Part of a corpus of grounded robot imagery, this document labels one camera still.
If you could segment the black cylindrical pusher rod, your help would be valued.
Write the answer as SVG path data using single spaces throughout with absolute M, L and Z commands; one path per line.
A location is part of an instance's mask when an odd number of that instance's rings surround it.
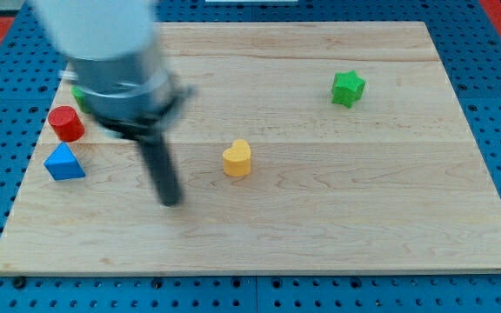
M 168 207 L 180 204 L 183 190 L 163 134 L 142 137 L 138 146 L 161 204 Z

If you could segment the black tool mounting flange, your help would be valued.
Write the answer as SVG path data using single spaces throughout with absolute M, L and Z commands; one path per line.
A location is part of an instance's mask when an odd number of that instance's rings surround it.
M 193 85 L 175 86 L 165 96 L 129 90 L 94 98 L 93 118 L 116 138 L 152 141 L 173 126 L 188 109 Z

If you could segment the green block behind arm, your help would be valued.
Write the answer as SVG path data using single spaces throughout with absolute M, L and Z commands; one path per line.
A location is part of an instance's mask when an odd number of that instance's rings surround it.
M 84 101 L 84 93 L 81 91 L 81 89 L 73 85 L 71 87 L 71 95 L 74 97 L 78 108 L 85 114 L 90 114 L 90 108 L 87 106 L 86 102 Z

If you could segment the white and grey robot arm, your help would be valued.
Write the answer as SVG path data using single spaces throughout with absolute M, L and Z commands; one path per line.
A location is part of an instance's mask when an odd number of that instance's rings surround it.
M 164 132 L 182 115 L 192 89 L 164 60 L 151 1 L 35 0 L 54 47 L 72 72 L 93 119 L 138 144 L 161 203 L 181 203 Z

